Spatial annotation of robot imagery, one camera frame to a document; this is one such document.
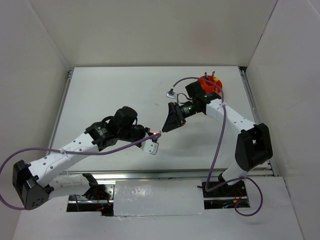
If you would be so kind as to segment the pink white mini stapler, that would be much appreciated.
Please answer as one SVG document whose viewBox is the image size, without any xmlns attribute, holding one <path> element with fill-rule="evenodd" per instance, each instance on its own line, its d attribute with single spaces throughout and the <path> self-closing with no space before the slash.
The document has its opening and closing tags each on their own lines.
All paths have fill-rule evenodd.
<svg viewBox="0 0 320 240">
<path fill-rule="evenodd" d="M 157 129 L 153 129 L 153 128 L 148 128 L 147 129 L 147 134 L 149 136 L 152 136 L 152 135 L 161 135 L 162 132 L 160 130 L 157 130 Z"/>
</svg>

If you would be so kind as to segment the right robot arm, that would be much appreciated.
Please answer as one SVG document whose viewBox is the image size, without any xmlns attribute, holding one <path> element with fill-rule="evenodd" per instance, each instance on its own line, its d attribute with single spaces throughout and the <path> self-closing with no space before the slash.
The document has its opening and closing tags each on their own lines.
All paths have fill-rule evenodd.
<svg viewBox="0 0 320 240">
<path fill-rule="evenodd" d="M 186 124 L 186 119 L 203 113 L 222 125 L 221 130 L 231 130 L 236 136 L 234 162 L 219 175 L 218 190 L 230 196 L 236 184 L 243 180 L 255 167 L 273 157 L 270 131 L 264 123 L 250 121 L 224 102 L 222 94 L 207 93 L 199 81 L 186 87 L 189 101 L 168 103 L 168 116 L 162 127 L 167 133 Z"/>
</svg>

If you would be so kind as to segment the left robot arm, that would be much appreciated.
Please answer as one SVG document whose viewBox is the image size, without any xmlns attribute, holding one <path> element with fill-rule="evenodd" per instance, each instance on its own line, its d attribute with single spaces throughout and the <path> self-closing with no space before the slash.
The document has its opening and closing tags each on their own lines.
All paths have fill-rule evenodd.
<svg viewBox="0 0 320 240">
<path fill-rule="evenodd" d="M 105 187 L 90 173 L 63 178 L 60 174 L 89 156 L 113 154 L 130 147 L 147 152 L 152 144 L 151 130 L 138 124 L 137 112 L 124 106 L 112 116 L 92 123 L 67 145 L 48 148 L 48 155 L 13 165 L 12 185 L 23 210 L 33 210 L 45 202 L 65 195 L 83 195 L 92 200 Z"/>
</svg>

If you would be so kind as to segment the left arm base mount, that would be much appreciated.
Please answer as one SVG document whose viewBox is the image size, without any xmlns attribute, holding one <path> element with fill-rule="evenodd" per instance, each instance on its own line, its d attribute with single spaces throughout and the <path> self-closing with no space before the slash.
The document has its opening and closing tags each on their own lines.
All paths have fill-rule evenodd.
<svg viewBox="0 0 320 240">
<path fill-rule="evenodd" d="M 89 189 L 83 194 L 69 195 L 66 211 L 99 212 L 104 217 L 114 216 L 115 183 L 100 184 L 90 173 L 83 173 Z"/>
</svg>

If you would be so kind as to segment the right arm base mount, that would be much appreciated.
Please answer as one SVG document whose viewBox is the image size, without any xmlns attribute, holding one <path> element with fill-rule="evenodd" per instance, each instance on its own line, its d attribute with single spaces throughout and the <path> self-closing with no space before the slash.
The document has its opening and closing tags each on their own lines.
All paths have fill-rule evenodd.
<svg viewBox="0 0 320 240">
<path fill-rule="evenodd" d="M 238 204 L 238 208 L 248 208 L 250 206 L 243 180 L 238 181 L 233 186 L 226 184 L 210 192 L 205 190 L 205 186 L 205 181 L 197 186 L 202 190 L 205 210 L 233 209 L 236 204 Z"/>
</svg>

